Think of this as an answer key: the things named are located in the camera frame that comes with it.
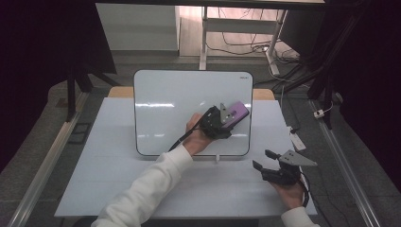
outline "person's right hand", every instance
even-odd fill
[[[195,124],[201,119],[200,113],[194,113],[191,119],[186,123],[186,131],[191,130]],[[191,156],[203,151],[213,139],[207,137],[199,126],[183,141],[183,146],[188,150]]]
[[[270,184],[276,189],[288,210],[303,205],[304,190],[299,183],[296,183],[295,185],[280,185],[277,183]]]

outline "white table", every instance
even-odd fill
[[[56,217],[97,216],[114,195],[154,158],[135,151],[132,98],[105,98],[64,192]],[[262,218],[286,211],[275,190],[253,169],[252,160],[278,168],[264,150],[292,149],[277,101],[253,101],[250,152],[244,157],[197,157],[152,218]],[[313,202],[306,208],[317,214]]]

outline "finger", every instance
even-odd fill
[[[186,123],[186,130],[192,129],[192,127],[197,124],[197,122],[201,119],[201,114],[200,113],[194,113],[191,116],[191,119],[189,119],[188,123]]]

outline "white sleeve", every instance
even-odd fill
[[[319,227],[314,224],[303,206],[288,210],[281,216],[286,227]]]
[[[129,189],[115,196],[103,208],[92,227],[140,226],[150,218],[192,163],[192,157],[183,145],[160,155]]]

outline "person's left hand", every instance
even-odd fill
[[[194,113],[188,123],[186,123],[186,131],[191,130],[201,117],[202,114]],[[183,146],[188,150],[191,156],[194,156],[203,151],[212,142],[213,139],[207,137],[203,131],[199,129],[199,126],[197,126],[196,129],[183,140]]]

